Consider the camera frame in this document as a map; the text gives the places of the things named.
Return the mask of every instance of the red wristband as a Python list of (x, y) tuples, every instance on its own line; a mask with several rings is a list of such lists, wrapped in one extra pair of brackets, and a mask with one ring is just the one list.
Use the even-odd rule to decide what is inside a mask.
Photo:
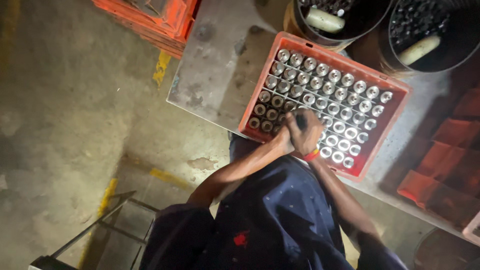
[(306, 162), (310, 162), (310, 161), (316, 159), (319, 155), (320, 155), (320, 151), (317, 148), (314, 151), (312, 151), (312, 153), (303, 156), (303, 160), (306, 161)]

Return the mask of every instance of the machined metal component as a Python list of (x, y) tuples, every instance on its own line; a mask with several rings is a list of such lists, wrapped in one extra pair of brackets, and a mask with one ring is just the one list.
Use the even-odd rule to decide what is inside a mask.
[(347, 90), (345, 88), (339, 88), (335, 91), (335, 98), (338, 100), (344, 100), (347, 98)]
[(270, 109), (267, 111), (267, 119), (270, 121), (275, 121), (278, 117), (278, 111)]
[(353, 85), (353, 91), (355, 91), (359, 94), (363, 93), (365, 91), (365, 89), (367, 89), (367, 84), (364, 81), (357, 81)]
[(351, 157), (346, 157), (344, 160), (343, 160), (343, 166), (347, 169), (350, 169), (351, 167), (353, 167), (353, 158)]
[(267, 87), (268, 89), (273, 89), (275, 88), (276, 83), (277, 83), (277, 80), (275, 77), (268, 76), (267, 79), (265, 80), (265, 87)]
[(328, 83), (325, 83), (323, 88), (322, 88), (322, 91), (326, 94), (326, 95), (331, 95), (333, 94), (333, 91), (335, 90), (335, 87), (333, 86), (332, 83), (328, 82)]
[(303, 101), (304, 104), (311, 106), (315, 103), (315, 96), (313, 94), (310, 94), (310, 93), (305, 94), (302, 97), (302, 101)]
[(296, 107), (297, 107), (297, 104), (293, 101), (287, 101), (287, 102), (285, 102), (285, 105), (283, 106), (283, 108), (286, 111), (294, 110)]
[(335, 163), (341, 163), (344, 158), (345, 158), (345, 155), (340, 151), (337, 151), (332, 154), (332, 160)]
[(290, 89), (290, 96), (292, 98), (298, 98), (299, 96), (301, 96), (303, 94), (303, 88), (301, 86), (293, 86), (291, 89)]
[(342, 151), (348, 151), (350, 149), (350, 141), (343, 139), (338, 142), (338, 149)]
[(322, 122), (326, 128), (329, 128), (333, 125), (333, 118), (331, 116), (325, 115), (322, 117)]
[(389, 92), (389, 91), (386, 91), (386, 92), (383, 92), (381, 95), (380, 95), (380, 101), (382, 103), (387, 103), (389, 100), (391, 100), (393, 97), (393, 93), (392, 92)]
[(291, 68), (287, 68), (285, 69), (282, 75), (284, 79), (286, 79), (287, 81), (290, 81), (295, 79), (295, 77), (297, 76), (297, 71)]
[(281, 49), (276, 54), (276, 59), (282, 63), (285, 63), (290, 59), (290, 52), (287, 49)]
[(318, 90), (322, 87), (322, 79), (319, 77), (313, 77), (313, 79), (310, 81), (310, 88), (313, 90)]
[(365, 95), (370, 99), (376, 98), (378, 94), (380, 94), (380, 90), (376, 86), (372, 86), (365, 91)]
[(335, 146), (338, 143), (338, 136), (337, 135), (330, 135), (325, 140), (325, 143), (328, 146)]
[(275, 108), (281, 108), (283, 105), (283, 98), (281, 96), (274, 96), (272, 98), (272, 106)]
[(284, 80), (281, 80), (277, 87), (276, 87), (276, 90), (278, 93), (285, 93), (285, 92), (288, 92), (290, 90), (290, 83), (287, 82), (287, 81), (284, 81)]
[(303, 68), (302, 69), (305, 72), (309, 72), (309, 71), (314, 70), (316, 66), (317, 66), (317, 60), (315, 60), (312, 57), (309, 57), (309, 58), (305, 59), (305, 62), (303, 62)]
[(356, 157), (360, 154), (360, 150), (361, 150), (361, 147), (359, 145), (352, 145), (350, 147), (349, 152), (350, 152), (350, 155)]
[(284, 71), (285, 71), (285, 65), (280, 62), (274, 62), (272, 64), (272, 68), (270, 69), (270, 72), (275, 76), (279, 76)]
[(336, 103), (330, 103), (327, 108), (328, 113), (331, 115), (336, 115), (340, 112), (340, 106)]
[(300, 72), (299, 75), (297, 76), (297, 82), (299, 85), (305, 85), (310, 81), (310, 75), (306, 72)]
[(270, 92), (268, 92), (268, 91), (262, 91), (262, 92), (260, 92), (260, 94), (258, 95), (258, 99), (259, 99), (261, 102), (269, 102), (271, 96), (272, 96), (272, 95), (270, 94)]
[(328, 79), (332, 83), (338, 82), (341, 78), (342, 78), (342, 73), (335, 69), (328, 74)]
[(340, 117), (343, 120), (348, 120), (352, 118), (352, 115), (353, 115), (353, 112), (352, 112), (352, 109), (350, 108), (344, 108), (342, 111), (340, 111)]
[(350, 140), (353, 140), (358, 135), (358, 130), (354, 127), (349, 127), (345, 130), (345, 137)]
[(372, 108), (372, 115), (375, 116), (375, 117), (379, 117), (380, 114), (382, 114), (382, 112), (384, 111), (384, 109), (385, 109), (384, 106), (377, 105), (377, 106)]
[(248, 125), (251, 127), (251, 128), (258, 128), (260, 126), (260, 120), (256, 117), (252, 117), (250, 118), (250, 120), (248, 121)]
[(345, 127), (345, 124), (343, 122), (338, 121), (338, 122), (335, 122), (335, 124), (333, 124), (333, 130), (335, 132), (337, 132), (338, 134), (344, 133), (345, 129), (346, 129), (346, 127)]
[(347, 98), (349, 105), (355, 106), (360, 102), (360, 96), (357, 93), (351, 93)]
[(372, 130), (377, 127), (377, 121), (375, 119), (368, 119), (365, 122), (365, 129), (366, 130)]
[(332, 149), (330, 147), (325, 146), (324, 148), (320, 149), (320, 156), (326, 159), (332, 155)]
[(357, 125), (363, 123), (363, 121), (365, 121), (365, 115), (361, 112), (356, 113), (352, 118), (352, 122), (354, 122)]
[(329, 66), (326, 64), (319, 64), (317, 68), (315, 69), (315, 72), (317, 75), (320, 77), (323, 77), (328, 74)]
[(368, 100), (364, 100), (359, 104), (359, 111), (365, 113), (368, 112), (372, 108), (372, 103)]
[(357, 142), (364, 144), (366, 141), (368, 141), (368, 133), (362, 132), (357, 136)]
[(315, 106), (321, 110), (325, 109), (328, 105), (328, 100), (324, 97), (319, 97), (315, 101)]
[(353, 75), (350, 74), (350, 73), (347, 73), (347, 74), (343, 75), (343, 77), (342, 77), (342, 84), (343, 84), (343, 86), (349, 87), (350, 85), (353, 84), (353, 80), (354, 80), (354, 79), (355, 79), (355, 78), (354, 78)]
[(262, 122), (262, 130), (265, 132), (270, 132), (273, 129), (273, 124), (270, 121), (263, 121)]
[(294, 53), (290, 56), (289, 64), (292, 67), (298, 67), (303, 61), (303, 56), (299, 53)]
[(264, 115), (267, 109), (263, 104), (257, 104), (253, 108), (253, 112), (255, 112), (256, 115)]

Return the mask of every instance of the person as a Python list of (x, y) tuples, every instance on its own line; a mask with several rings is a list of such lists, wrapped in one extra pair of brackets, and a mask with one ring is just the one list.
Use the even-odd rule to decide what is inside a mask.
[[(351, 270), (340, 226), (360, 250), (359, 270), (407, 269), (316, 154), (324, 126), (311, 110), (294, 113), (270, 142), (233, 138), (231, 163), (205, 179), (187, 203), (157, 214), (140, 269)], [(294, 150), (308, 166), (289, 155)], [(210, 205), (232, 184), (238, 187), (213, 218)]]

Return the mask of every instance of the yellow paint line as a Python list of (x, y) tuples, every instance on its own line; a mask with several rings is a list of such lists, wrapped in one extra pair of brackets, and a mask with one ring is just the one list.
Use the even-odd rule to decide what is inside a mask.
[(170, 55), (166, 54), (162, 50), (160, 51), (158, 62), (156, 63), (156, 72), (153, 74), (153, 79), (158, 84), (158, 89), (160, 89), (160, 85), (162, 85), (163, 77), (165, 76), (165, 71), (167, 70), (170, 58), (172, 58)]

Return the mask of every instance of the metal table surface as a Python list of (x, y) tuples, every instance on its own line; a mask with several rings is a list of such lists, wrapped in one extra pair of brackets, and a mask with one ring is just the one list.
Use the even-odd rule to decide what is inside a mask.
[[(238, 134), (260, 72), (290, 0), (203, 0), (167, 102)], [(455, 235), (452, 226), (398, 195), (396, 188), (430, 148), (454, 100), (477, 80), (454, 72), (404, 80), (414, 89), (404, 112), (360, 183), (342, 181)]]

